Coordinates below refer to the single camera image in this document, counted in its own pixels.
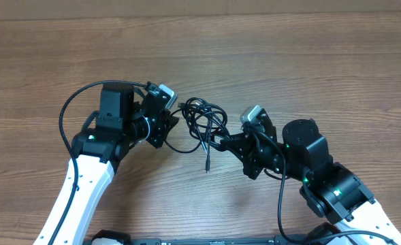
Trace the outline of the black USB cable blue plug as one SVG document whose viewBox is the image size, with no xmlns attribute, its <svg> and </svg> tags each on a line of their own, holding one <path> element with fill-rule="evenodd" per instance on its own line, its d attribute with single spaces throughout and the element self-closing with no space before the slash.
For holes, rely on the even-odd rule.
<svg viewBox="0 0 401 245">
<path fill-rule="evenodd" d="M 172 116 L 177 116 L 180 119 L 179 125 L 176 126 L 176 132 L 173 133 L 165 143 L 172 150 L 182 154 L 189 154 L 195 152 L 197 149 L 203 150 L 199 141 L 190 136 L 188 126 L 182 117 L 179 105 L 178 109 L 171 113 Z M 221 138 L 217 136 L 214 139 L 216 143 L 219 143 L 221 140 Z"/>
</svg>

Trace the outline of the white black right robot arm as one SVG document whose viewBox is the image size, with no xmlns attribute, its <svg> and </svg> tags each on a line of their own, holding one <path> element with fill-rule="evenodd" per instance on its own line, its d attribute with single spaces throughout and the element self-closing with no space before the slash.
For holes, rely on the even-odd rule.
<svg viewBox="0 0 401 245">
<path fill-rule="evenodd" d="M 300 195 L 326 223 L 305 238 L 287 235 L 290 244 L 401 244 L 401 233 L 387 217 L 370 189 L 349 169 L 333 160 L 327 140 L 312 119 L 287 123 L 283 142 L 269 120 L 245 122 L 242 132 L 221 140 L 221 150 L 232 152 L 243 172 L 256 179 L 273 171 L 280 183 L 293 178 L 302 183 Z"/>
</svg>

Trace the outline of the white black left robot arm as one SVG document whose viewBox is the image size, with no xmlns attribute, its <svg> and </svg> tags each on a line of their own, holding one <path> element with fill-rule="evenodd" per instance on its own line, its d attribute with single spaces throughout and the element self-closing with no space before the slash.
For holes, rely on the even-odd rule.
<svg viewBox="0 0 401 245">
<path fill-rule="evenodd" d="M 63 186 L 36 244 L 81 244 L 97 204 L 121 161 L 138 143 L 160 148 L 178 123 L 170 109 L 177 93 L 164 84 L 104 80 L 99 109 L 92 112 L 72 141 L 59 131 L 71 157 Z"/>
</svg>

